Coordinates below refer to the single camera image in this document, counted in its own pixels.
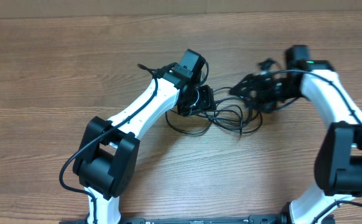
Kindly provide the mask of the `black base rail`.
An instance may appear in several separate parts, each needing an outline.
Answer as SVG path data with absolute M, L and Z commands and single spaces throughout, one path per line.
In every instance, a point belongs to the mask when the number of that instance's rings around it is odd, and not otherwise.
M 119 224 L 286 224 L 287 217 L 281 214 L 250 215 L 228 218 L 169 218 L 151 219 L 121 218 Z

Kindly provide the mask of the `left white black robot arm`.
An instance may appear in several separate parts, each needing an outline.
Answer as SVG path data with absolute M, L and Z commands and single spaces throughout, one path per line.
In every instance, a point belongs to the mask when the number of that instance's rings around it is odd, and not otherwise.
M 143 135 L 166 112 L 181 116 L 213 111 L 213 90 L 201 78 L 183 78 L 174 65 L 150 70 L 152 81 L 126 109 L 86 126 L 72 171 L 88 196 L 85 223 L 119 223 L 119 197 L 135 171 Z

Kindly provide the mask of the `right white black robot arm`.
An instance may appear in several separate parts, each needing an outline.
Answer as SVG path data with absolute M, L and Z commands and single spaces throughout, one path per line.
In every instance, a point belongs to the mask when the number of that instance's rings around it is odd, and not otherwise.
M 308 99 L 327 133 L 314 164 L 315 183 L 285 209 L 288 223 L 322 223 L 342 205 L 362 207 L 362 111 L 326 60 L 296 60 L 287 69 L 249 74 L 230 94 L 270 113 L 277 102 Z

